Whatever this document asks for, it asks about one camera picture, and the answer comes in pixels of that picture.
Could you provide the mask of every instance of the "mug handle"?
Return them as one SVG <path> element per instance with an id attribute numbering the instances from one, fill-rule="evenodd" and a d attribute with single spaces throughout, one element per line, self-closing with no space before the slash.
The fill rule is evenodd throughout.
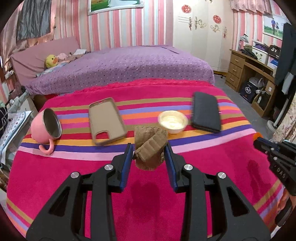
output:
<path id="1" fill-rule="evenodd" d="M 53 139 L 49 139 L 49 148 L 46 150 L 43 145 L 39 145 L 39 150 L 46 155 L 50 155 L 54 151 L 54 141 Z"/>

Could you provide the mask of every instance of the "crumpled brown paper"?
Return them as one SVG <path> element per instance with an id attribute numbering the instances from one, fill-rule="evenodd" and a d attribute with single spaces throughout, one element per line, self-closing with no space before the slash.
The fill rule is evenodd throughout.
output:
<path id="1" fill-rule="evenodd" d="M 134 134 L 136 166 L 142 170 L 155 170 L 164 161 L 163 149 L 168 142 L 168 131 L 157 126 L 136 126 Z"/>

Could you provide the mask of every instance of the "white logo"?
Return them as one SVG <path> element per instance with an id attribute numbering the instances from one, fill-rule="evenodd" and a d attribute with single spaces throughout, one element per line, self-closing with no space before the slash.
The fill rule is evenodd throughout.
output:
<path id="1" fill-rule="evenodd" d="M 250 94 L 251 93 L 251 89 L 249 87 L 246 87 L 245 88 L 245 91 L 246 91 L 247 94 Z"/>

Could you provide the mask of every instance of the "red blanket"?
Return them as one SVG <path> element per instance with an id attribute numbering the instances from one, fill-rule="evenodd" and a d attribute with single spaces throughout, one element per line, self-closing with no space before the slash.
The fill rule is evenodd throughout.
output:
<path id="1" fill-rule="evenodd" d="M 14 159 L 7 191 L 7 214 L 25 235 L 28 227 L 73 171 L 87 174 L 110 163 L 128 142 L 134 143 L 134 125 L 154 125 L 164 110 L 179 110 L 190 116 L 195 91 L 216 96 L 222 131 L 212 134 L 187 126 L 184 132 L 169 135 L 175 153 L 181 154 L 202 172 L 225 172 L 248 198 L 266 225 L 272 228 L 282 186 L 269 171 L 267 157 L 255 150 L 255 130 L 224 92 L 202 81 L 139 80 L 94 87 L 55 97 L 44 108 L 52 108 L 62 123 L 62 137 L 55 151 L 44 156 L 28 134 Z M 127 138 L 108 146 L 94 146 L 89 129 L 88 105 L 112 97 L 128 129 Z M 170 187 L 165 164 L 155 171 L 131 165 L 127 187 L 112 195 L 115 229 L 119 241 L 179 240 L 184 194 Z M 86 212 L 86 236 L 90 232 L 90 202 Z M 208 235 L 211 219 L 208 218 Z"/>

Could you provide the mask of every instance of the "wardrobe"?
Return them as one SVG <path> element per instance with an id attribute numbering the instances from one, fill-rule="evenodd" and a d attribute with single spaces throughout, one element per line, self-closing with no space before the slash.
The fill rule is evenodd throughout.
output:
<path id="1" fill-rule="evenodd" d="M 173 0 L 173 46 L 227 72 L 233 41 L 230 0 Z"/>

